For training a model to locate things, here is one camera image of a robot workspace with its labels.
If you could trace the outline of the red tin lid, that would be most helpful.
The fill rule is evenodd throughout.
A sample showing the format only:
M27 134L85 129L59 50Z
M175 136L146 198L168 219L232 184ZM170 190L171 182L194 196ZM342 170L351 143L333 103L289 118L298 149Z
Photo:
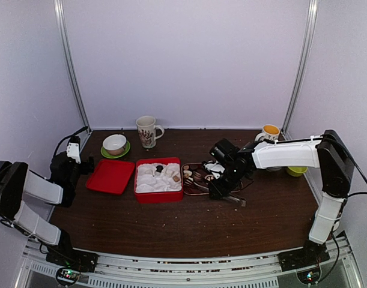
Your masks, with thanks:
M103 159L99 161L85 186L93 191L122 195L134 169L133 162Z

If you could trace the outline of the metal serving tongs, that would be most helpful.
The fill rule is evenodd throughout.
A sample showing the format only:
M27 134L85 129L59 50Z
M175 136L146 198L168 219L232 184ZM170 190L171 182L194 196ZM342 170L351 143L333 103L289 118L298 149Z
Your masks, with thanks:
M207 178L202 174L196 171L192 171L192 175L188 176L184 174L183 170L183 186L184 193L189 196L203 196L208 195L212 200L226 200L232 203L236 203L238 206L246 207L247 200L243 197L237 195L237 193L241 192L247 185L244 187L242 182L240 181L237 186L229 192L226 196L217 196L215 193L210 193L210 187L213 184L213 180L215 179L213 175L208 175Z

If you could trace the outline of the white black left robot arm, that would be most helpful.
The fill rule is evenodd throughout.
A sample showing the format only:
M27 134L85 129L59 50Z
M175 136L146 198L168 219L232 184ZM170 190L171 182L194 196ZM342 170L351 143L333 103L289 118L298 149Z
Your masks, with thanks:
M98 255L77 250L64 229L50 224L25 202L32 197L51 206L71 207L80 176L94 171L94 159L77 160L62 152L52 158L46 179L27 163L0 161L0 222L47 248L46 260L82 272L92 272Z

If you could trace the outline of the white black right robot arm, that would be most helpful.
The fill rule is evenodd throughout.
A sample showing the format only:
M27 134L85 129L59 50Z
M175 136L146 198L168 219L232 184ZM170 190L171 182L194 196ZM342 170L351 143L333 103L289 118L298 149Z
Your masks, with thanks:
M250 142L242 148L221 139L210 154L223 167L208 189L211 199L225 199L237 188L242 177L269 167L313 167L320 169L323 196L315 213L308 239L302 248L279 253L283 271L317 265L327 261L326 241L341 218L348 199L354 161L334 130L308 139Z

